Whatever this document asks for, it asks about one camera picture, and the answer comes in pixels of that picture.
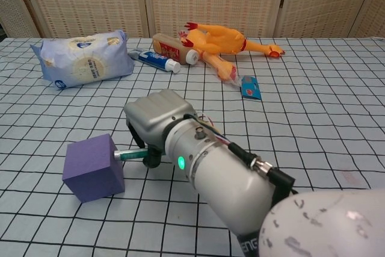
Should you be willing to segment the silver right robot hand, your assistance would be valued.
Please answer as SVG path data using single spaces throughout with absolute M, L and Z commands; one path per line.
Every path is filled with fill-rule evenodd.
M 193 106 L 176 92 L 163 89 L 128 102 L 123 108 L 126 124 L 140 148 L 147 148 L 143 164 L 152 169 L 160 165 L 165 147 L 165 132 L 183 120 L 196 116 Z

